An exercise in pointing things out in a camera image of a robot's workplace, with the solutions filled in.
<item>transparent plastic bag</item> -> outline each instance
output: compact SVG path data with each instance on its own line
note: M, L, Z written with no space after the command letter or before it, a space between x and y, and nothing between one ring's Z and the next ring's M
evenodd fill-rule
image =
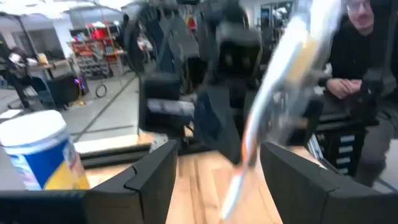
M308 72L316 59L326 58L322 57L320 49L330 43L340 20L340 12L341 0L297 1L296 11L271 58L246 121L242 140L243 162L236 168L229 186L220 223L250 223L235 219L238 214L257 211L249 209L255 203L253 192L263 191L258 197L269 194L267 189L264 190L265 182L261 183L264 176L259 161L252 166L253 161L257 160L259 142L265 140L283 146L292 131L300 125L302 113L317 82L317 78L308 75ZM275 209L272 205L266 207L269 213L269 210ZM256 214L246 216L264 219ZM275 222L277 214L270 215L270 219Z

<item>wooden surface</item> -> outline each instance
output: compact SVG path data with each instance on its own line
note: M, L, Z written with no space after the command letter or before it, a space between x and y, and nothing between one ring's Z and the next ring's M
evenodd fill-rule
M58 60L56 62L49 62L48 64L44 64L44 65L43 64L38 64L38 65L35 65L35 66L31 66L31 67L29 67L29 70L30 71L40 71L40 70L46 70L48 68L53 68L54 66L56 68L58 66L65 66L65 65L69 65L69 62L66 59Z
M143 135L141 143L149 141ZM316 162L302 147L292 151ZM86 170L91 187L129 167L130 164ZM234 167L219 152L206 152L178 158L177 177L170 203L167 224L218 224L221 205L233 176ZM267 188L259 161L246 176L242 197L231 219L224 223L282 223Z

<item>gray floor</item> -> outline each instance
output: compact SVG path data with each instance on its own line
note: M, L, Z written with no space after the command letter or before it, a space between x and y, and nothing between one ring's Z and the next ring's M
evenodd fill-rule
M137 134L138 79L128 73L102 81L108 93L104 98L95 96L100 81L90 81L91 93L85 96L85 106L73 106L62 111L74 141Z

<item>white wall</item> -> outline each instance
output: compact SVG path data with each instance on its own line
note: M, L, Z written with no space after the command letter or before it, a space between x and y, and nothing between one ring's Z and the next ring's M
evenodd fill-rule
M58 40L60 41L61 48L65 58L69 57L73 52L69 47L68 42L72 40L69 30L73 29L72 22L68 16L64 19L53 21L55 32L57 33Z
M261 5L271 2L278 2L278 0L241 0L241 5L248 14L250 26L254 27L257 25L257 19L261 17Z
M24 24L26 30L40 30L40 29L51 29L53 28L52 21L46 20L41 16L29 16L23 17L22 23ZM7 45L15 47L16 40L14 40L12 33L22 32L22 28L17 21L13 21L6 18L0 18L0 30L1 34L4 36Z
M17 46L14 38L12 37L11 32L8 32L7 30L6 31L2 30L1 34L4 37L4 40L6 41L6 44L10 49Z

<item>person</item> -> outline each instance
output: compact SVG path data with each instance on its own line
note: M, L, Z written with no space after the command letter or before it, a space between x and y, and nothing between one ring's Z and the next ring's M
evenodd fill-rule
M40 78L32 77L28 74L27 67L29 64L37 64L37 61L28 58L24 50L22 50L20 47L12 48L9 58L16 58L12 60L15 67L18 68L13 72L13 75L16 77L15 82L18 82L22 86L31 86L36 93L40 93L41 91L45 91L47 89L44 82Z
M398 128L396 79L386 61L389 7L373 6L370 0L346 0L348 20L333 38L329 62L333 78L324 83L339 99L358 92L364 77L384 82L382 99L376 106L377 126L367 127L361 158L354 179L372 187L386 166L386 152Z
M120 47L124 47L124 30L126 29L127 25L129 24L130 17L126 13L123 14L123 22L122 25L120 26L120 34L117 39L117 42Z

